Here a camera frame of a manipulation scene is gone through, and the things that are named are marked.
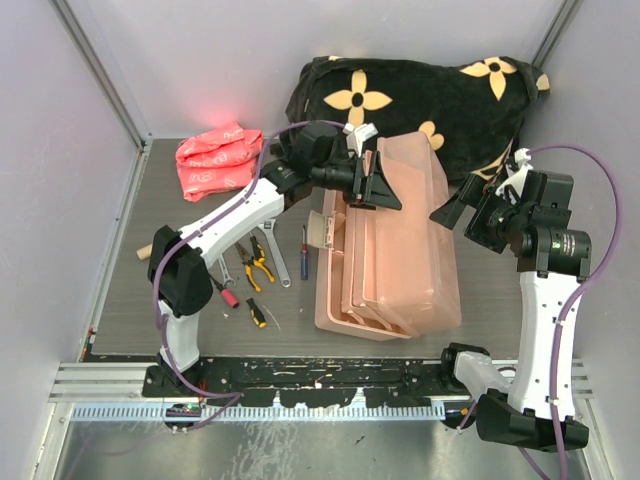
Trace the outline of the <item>grey tool box latch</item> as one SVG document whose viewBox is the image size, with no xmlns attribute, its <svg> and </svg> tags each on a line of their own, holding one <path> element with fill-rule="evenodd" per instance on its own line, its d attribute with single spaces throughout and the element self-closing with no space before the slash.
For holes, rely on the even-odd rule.
<svg viewBox="0 0 640 480">
<path fill-rule="evenodd" d="M 333 247 L 334 218 L 315 210 L 309 212 L 306 226 L 307 245 L 328 250 Z"/>
</svg>

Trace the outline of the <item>pink plastic tool box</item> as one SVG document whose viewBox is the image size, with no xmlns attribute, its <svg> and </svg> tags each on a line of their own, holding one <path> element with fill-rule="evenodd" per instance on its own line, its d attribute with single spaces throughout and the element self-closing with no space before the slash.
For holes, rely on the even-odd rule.
<svg viewBox="0 0 640 480">
<path fill-rule="evenodd" d="M 410 339 L 462 322 L 453 234 L 429 215 L 448 197 L 444 170 L 420 132 L 380 138 L 376 151 L 402 209 L 357 209 L 338 192 L 333 247 L 318 249 L 315 325 L 375 341 Z"/>
</svg>

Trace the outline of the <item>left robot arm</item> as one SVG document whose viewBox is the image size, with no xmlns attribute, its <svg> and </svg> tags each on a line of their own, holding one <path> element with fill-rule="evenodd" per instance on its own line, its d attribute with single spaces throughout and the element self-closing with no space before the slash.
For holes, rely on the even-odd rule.
<svg viewBox="0 0 640 480">
<path fill-rule="evenodd" d="M 356 208 L 402 208 L 379 152 L 364 152 L 378 133 L 374 124 L 321 120 L 289 128 L 293 145 L 273 160 L 260 155 L 255 177 L 234 197 L 179 230 L 163 226 L 154 235 L 147 276 L 161 335 L 159 366 L 165 385 L 178 396 L 191 395 L 200 384 L 199 316 L 214 293 L 209 270 L 244 235 L 314 188 L 337 191 Z"/>
</svg>

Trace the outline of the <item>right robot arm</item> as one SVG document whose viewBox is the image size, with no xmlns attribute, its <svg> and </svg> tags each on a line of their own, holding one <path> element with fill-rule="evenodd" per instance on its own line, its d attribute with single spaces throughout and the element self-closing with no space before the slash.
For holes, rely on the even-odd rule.
<svg viewBox="0 0 640 480">
<path fill-rule="evenodd" d="M 453 228 L 475 212 L 464 235 L 517 259 L 522 292 L 519 358 L 513 379 L 483 347 L 451 343 L 438 379 L 449 393 L 476 402 L 479 437 L 543 452 L 587 446 L 589 429 L 575 418 L 571 373 L 579 302 L 572 294 L 590 277 L 591 238 L 569 226 L 571 176 L 524 169 L 500 186 L 470 175 L 430 218 Z"/>
</svg>

